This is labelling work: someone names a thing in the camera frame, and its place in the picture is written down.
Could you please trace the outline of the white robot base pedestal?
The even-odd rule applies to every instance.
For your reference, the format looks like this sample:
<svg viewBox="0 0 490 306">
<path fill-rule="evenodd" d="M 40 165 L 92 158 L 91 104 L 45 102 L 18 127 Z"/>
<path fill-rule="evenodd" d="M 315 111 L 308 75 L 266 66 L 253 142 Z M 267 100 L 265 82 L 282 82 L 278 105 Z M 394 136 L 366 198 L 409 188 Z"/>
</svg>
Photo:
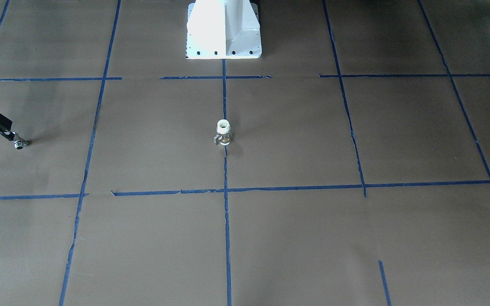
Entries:
<svg viewBox="0 0 490 306">
<path fill-rule="evenodd" d="M 196 0 L 188 5 L 187 60 L 258 59 L 259 6 L 251 0 Z"/>
</svg>

